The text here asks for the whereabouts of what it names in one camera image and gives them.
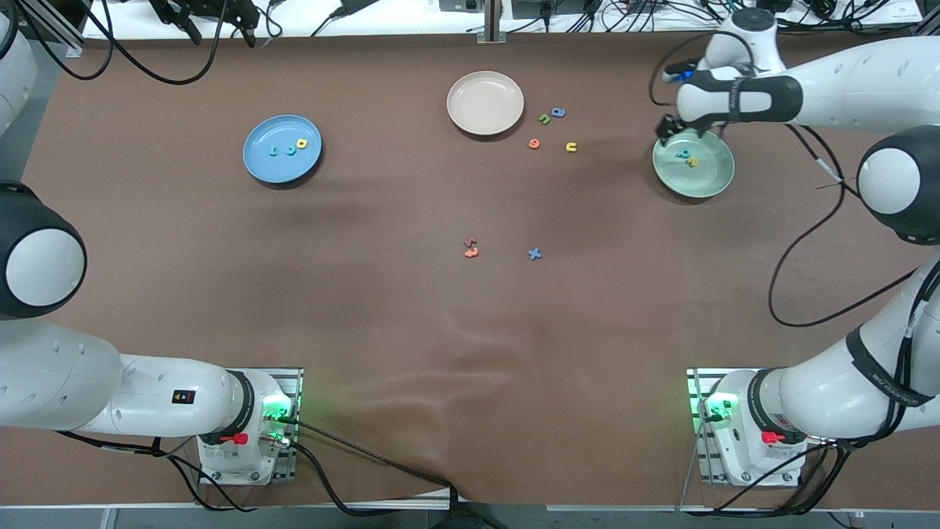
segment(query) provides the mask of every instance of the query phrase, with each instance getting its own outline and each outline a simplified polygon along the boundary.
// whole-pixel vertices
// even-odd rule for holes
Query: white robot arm
[[[881,40],[788,69],[769,11],[741,9],[721,30],[741,39],[712,37],[669,123],[706,130],[769,121],[893,134],[863,157],[860,198],[903,240],[940,244],[940,38]],[[674,130],[661,124],[661,139]],[[709,428],[730,483],[747,485],[798,455],[807,436],[863,441],[940,425],[933,399],[940,393],[940,296],[931,297],[938,262],[940,249],[878,315],[812,359],[739,370],[719,382],[703,412],[714,421]],[[905,347],[909,364],[899,361]],[[902,418],[890,418],[890,407],[903,409]],[[789,474],[803,463],[796,459],[762,484],[794,485]]]
[[[71,224],[26,185],[0,181],[0,426],[199,436],[218,483],[267,484],[285,431],[274,418],[292,406],[277,382],[255,369],[121,354],[44,321],[78,291],[86,263]]]

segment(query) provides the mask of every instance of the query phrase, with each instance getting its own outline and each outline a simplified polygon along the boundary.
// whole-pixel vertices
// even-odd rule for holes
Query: table surface
[[[186,88],[123,60],[92,83],[63,78],[24,181],[83,234],[89,269],[50,319],[125,353],[303,366],[303,419],[475,501],[674,505],[693,445],[686,368],[793,364],[884,302],[813,329],[771,320],[776,259],[837,195],[818,189],[831,179],[782,126],[728,129],[737,174],[712,200],[688,203],[657,182],[652,127],[664,109],[646,83],[682,38],[288,40],[225,45]],[[797,64],[861,41],[781,37],[781,48]],[[176,76],[204,60],[190,47],[138,54]],[[445,100],[458,78],[488,69],[519,83],[526,109],[511,134],[479,141],[449,121]],[[553,106],[567,116],[538,123]],[[245,136],[281,113],[324,137],[316,174],[292,190],[259,185],[242,165]],[[876,140],[825,135],[847,171]],[[794,252],[778,309],[830,313],[925,257],[848,200]],[[189,500],[165,462],[48,431],[2,435],[0,504]],[[822,506],[940,508],[934,436],[903,432],[859,452]],[[305,442],[342,498],[435,489]],[[730,494],[694,482],[686,503]],[[245,495],[326,499],[304,465],[296,482]]]
[[[452,0],[381,0],[380,2],[355,13],[353,16],[338,19],[328,24],[318,36],[335,37],[349,35],[405,35],[405,34],[446,34],[457,33],[466,35],[467,30],[483,25],[482,13],[461,13],[442,11],[438,2]],[[259,8],[267,8],[267,0],[254,0]],[[662,7],[651,20],[648,13],[630,15],[621,18],[617,6],[612,0],[603,0],[598,11],[597,22],[593,31],[600,33],[606,29],[601,23],[601,17],[613,31],[688,31],[702,30],[716,27],[717,23],[703,21],[687,11],[701,9],[697,0],[675,0],[675,4],[684,5],[675,9],[669,6]],[[755,0],[744,0],[747,6],[754,6]],[[850,0],[838,0],[836,16],[839,16]],[[727,16],[728,10],[721,7],[721,1],[713,1],[713,8],[720,16]],[[120,40],[188,40],[189,37],[174,25],[162,24],[153,12],[147,0],[130,0],[126,3],[109,2],[108,7],[114,19],[114,34]],[[274,9],[271,17],[284,28],[284,37],[308,37],[323,20],[339,7],[338,0],[332,2],[309,3],[298,0],[287,0]],[[104,11],[102,2],[95,2],[92,12],[104,24]],[[778,13],[778,18],[791,22],[816,24],[820,19],[812,13],[807,13],[805,4],[796,1],[785,12]],[[921,20],[920,7],[916,0],[889,0],[883,7],[868,14],[866,8],[861,8],[857,16],[865,16],[865,25],[883,24],[909,24]],[[563,33],[577,22],[579,15],[558,15],[550,20],[549,31]],[[212,39],[215,33],[215,22],[194,18],[196,26],[202,32],[204,41]],[[530,22],[529,20],[513,20],[511,5],[505,2],[504,13],[500,22],[500,29],[510,31]],[[233,26],[224,24],[222,36],[229,38]],[[542,23],[532,24],[520,33],[542,33]],[[262,15],[261,22],[255,30],[260,39],[268,37]],[[84,35],[87,39],[103,40],[103,33],[91,22],[85,24]]]

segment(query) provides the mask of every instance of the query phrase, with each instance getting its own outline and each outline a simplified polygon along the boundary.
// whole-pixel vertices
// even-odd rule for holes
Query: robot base
[[[721,421],[707,422],[705,431],[714,435],[728,482],[737,487],[750,485],[807,448],[805,441],[768,444],[762,440],[760,428],[747,406],[747,388],[755,374],[755,371],[740,369],[725,375],[701,405],[702,416],[723,417]],[[805,457],[797,458],[766,477],[759,487],[795,487],[805,462]]]
[[[268,414],[287,413],[296,419],[304,371],[300,368],[242,369],[255,390],[255,409],[248,426],[248,443],[236,445],[232,441],[199,446],[202,471],[219,485],[268,485],[293,481],[296,455],[282,449],[276,439],[296,441],[293,425],[271,421]],[[205,479],[203,485],[209,485]]]

